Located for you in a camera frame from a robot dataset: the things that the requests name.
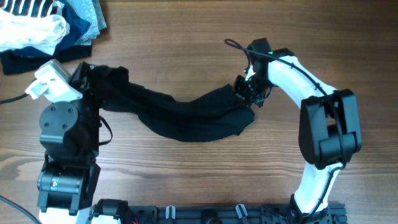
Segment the right grey rail clamp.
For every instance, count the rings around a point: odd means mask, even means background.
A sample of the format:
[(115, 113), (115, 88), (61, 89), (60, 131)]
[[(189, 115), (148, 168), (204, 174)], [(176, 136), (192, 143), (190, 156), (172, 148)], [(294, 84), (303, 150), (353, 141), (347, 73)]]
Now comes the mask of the right grey rail clamp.
[(236, 213), (238, 214), (240, 224), (249, 224), (248, 213), (244, 204), (237, 204), (235, 207)]

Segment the white garment on pile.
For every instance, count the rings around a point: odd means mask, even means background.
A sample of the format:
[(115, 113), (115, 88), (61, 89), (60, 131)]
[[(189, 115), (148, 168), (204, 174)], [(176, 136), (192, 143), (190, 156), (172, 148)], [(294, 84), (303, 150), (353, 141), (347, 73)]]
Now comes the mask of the white garment on pile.
[(53, 55), (56, 46), (69, 34), (70, 25), (60, 15), (15, 16), (1, 11), (1, 51), (33, 47)]

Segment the grey rail clamp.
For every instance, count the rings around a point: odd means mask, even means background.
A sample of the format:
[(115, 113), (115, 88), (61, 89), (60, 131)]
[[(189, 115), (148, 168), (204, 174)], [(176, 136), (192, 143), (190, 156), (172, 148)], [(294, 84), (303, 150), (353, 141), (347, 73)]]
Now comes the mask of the grey rail clamp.
[(237, 204), (235, 207), (236, 213), (238, 214), (240, 224), (249, 224), (248, 213), (244, 204)]
[(176, 219), (176, 208), (173, 205), (169, 205), (165, 209), (165, 218), (167, 220)]

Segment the navy blue garment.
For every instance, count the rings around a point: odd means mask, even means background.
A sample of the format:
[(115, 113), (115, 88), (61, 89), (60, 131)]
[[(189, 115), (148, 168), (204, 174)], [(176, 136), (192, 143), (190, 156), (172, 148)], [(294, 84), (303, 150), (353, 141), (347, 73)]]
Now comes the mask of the navy blue garment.
[[(78, 39), (88, 30), (90, 23), (78, 16), (78, 14), (72, 9), (71, 5), (65, 0), (61, 0), (61, 3), (64, 4), (62, 9), (62, 16), (69, 24), (69, 33), (61, 40), (59, 44), (55, 47), (54, 53), (52, 56), (58, 55), (61, 51), (69, 49), (73, 47)], [(14, 53), (17, 56), (22, 57), (50, 57), (50, 54), (47, 54), (35, 47), (25, 47), (20, 50), (14, 50)]]

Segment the black folded garment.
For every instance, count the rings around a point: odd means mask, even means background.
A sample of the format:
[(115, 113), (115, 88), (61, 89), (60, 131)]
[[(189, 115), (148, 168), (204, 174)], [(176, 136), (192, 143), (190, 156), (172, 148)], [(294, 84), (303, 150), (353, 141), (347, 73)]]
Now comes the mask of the black folded garment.
[(2, 71), (5, 75), (15, 75), (36, 70), (51, 59), (56, 59), (60, 63), (65, 63), (87, 58), (91, 56), (92, 48), (91, 45), (76, 45), (61, 51), (58, 55), (33, 58), (22, 57), (8, 50), (1, 53)]

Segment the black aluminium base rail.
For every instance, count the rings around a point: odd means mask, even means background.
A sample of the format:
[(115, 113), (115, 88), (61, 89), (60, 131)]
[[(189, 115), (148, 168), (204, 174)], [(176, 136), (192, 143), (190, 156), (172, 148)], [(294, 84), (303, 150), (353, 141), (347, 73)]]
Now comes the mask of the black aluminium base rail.
[[(128, 206), (126, 203), (101, 202), (87, 220), (88, 223), (130, 224), (240, 224), (234, 207), (176, 207), (176, 219), (165, 218), (166, 207)], [(251, 224), (283, 223), (347, 223), (344, 204), (331, 204), (316, 213), (301, 214), (285, 204), (245, 206)]]

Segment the black white striped garment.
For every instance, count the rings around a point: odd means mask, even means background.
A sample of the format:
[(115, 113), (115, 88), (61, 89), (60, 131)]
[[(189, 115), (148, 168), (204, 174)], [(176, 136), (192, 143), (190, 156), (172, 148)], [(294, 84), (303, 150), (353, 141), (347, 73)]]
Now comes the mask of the black white striped garment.
[(47, 17), (62, 15), (64, 3), (56, 0), (1, 0), (1, 10), (15, 16)]

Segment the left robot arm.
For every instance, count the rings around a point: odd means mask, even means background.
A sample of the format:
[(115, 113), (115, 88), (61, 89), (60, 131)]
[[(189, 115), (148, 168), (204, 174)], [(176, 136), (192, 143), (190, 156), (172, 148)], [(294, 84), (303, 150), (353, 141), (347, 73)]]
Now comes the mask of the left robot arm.
[(101, 199), (93, 203), (100, 167), (96, 163), (99, 129), (97, 83), (83, 63), (69, 74), (57, 60), (35, 73), (41, 95), (51, 104), (40, 116), (40, 143), (45, 162), (37, 181), (42, 223), (127, 223), (128, 204)]

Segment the left grey rail clamp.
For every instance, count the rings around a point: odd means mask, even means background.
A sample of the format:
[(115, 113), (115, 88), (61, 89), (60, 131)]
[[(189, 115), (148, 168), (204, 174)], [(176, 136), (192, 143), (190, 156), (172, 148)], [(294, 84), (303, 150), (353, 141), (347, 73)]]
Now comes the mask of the left grey rail clamp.
[(173, 205), (169, 205), (165, 209), (165, 218), (167, 220), (176, 219), (176, 208)]

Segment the black t-shirt with logo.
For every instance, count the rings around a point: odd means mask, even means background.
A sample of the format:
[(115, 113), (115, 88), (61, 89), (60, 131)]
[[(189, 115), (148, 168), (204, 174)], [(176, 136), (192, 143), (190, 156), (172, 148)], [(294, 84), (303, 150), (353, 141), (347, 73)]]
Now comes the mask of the black t-shirt with logo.
[(92, 65), (90, 69), (102, 109), (136, 114), (150, 130), (170, 139), (215, 141), (241, 134), (254, 121), (255, 113), (239, 103), (231, 85), (183, 102), (131, 83), (124, 67)]

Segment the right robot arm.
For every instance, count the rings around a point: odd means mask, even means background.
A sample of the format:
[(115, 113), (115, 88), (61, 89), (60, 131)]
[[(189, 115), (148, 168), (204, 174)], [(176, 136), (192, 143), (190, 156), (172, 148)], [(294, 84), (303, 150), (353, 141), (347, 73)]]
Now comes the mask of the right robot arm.
[(289, 49), (272, 50), (268, 40), (247, 47), (226, 39), (247, 59), (246, 76), (234, 83), (246, 105), (262, 106), (273, 89), (282, 89), (300, 109), (298, 144), (305, 159), (302, 179), (289, 204), (266, 205), (261, 218), (268, 223), (338, 223), (341, 205), (329, 206), (328, 196), (340, 171), (362, 146), (356, 95), (337, 90), (304, 68)]

